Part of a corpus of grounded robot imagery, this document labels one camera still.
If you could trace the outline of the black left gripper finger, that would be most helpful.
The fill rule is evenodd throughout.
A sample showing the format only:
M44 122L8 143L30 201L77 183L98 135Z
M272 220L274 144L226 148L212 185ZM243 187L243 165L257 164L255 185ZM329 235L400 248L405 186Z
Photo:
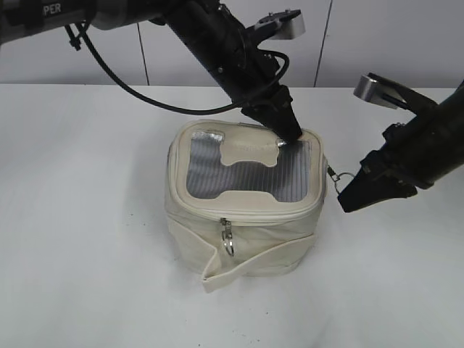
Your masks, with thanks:
M249 117L274 132L285 142L295 142L302 136L302 129L291 107L252 107Z

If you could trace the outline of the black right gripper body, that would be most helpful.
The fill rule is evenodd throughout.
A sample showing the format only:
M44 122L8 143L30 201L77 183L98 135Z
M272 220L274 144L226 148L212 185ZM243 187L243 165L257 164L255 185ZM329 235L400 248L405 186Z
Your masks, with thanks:
M383 133L385 143L360 161L359 181L367 198L410 198L418 193L410 175L401 166L390 142L404 125L390 125Z

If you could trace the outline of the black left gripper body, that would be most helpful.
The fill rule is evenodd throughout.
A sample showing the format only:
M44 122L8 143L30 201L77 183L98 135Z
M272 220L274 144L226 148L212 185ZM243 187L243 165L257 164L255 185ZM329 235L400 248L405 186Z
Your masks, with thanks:
M279 85L251 100L241 108L241 113L257 122L288 122L293 118L292 101L289 88Z

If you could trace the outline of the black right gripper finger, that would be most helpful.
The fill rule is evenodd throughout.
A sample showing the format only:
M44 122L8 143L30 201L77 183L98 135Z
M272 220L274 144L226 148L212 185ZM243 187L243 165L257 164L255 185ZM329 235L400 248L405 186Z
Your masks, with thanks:
M360 170L337 199L342 207L368 207L380 202L378 187Z
M340 205L344 212L355 212L390 199L407 199L417 194L412 186L399 188L346 188L340 193Z

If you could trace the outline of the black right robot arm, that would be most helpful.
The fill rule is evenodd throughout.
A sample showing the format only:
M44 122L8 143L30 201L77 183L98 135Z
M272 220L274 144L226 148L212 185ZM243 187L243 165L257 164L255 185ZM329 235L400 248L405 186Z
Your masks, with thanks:
M343 211L410 198L463 165L462 86L437 103L370 72L360 78L354 95L364 102L405 109L415 116L407 123L390 125L382 133L382 147L361 160L359 171L337 196Z

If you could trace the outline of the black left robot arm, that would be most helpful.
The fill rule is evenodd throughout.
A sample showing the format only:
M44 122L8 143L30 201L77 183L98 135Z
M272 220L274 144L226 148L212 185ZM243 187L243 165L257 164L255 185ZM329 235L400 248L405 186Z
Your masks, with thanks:
M86 46L104 67L88 29L112 30L140 22L169 27L231 99L229 105L195 109L192 115L237 108L288 144L302 136L291 94L281 83L289 58L260 48L268 39L292 40L304 33L298 9L271 12L247 27L220 1L3 1L1 42L64 28L74 49Z

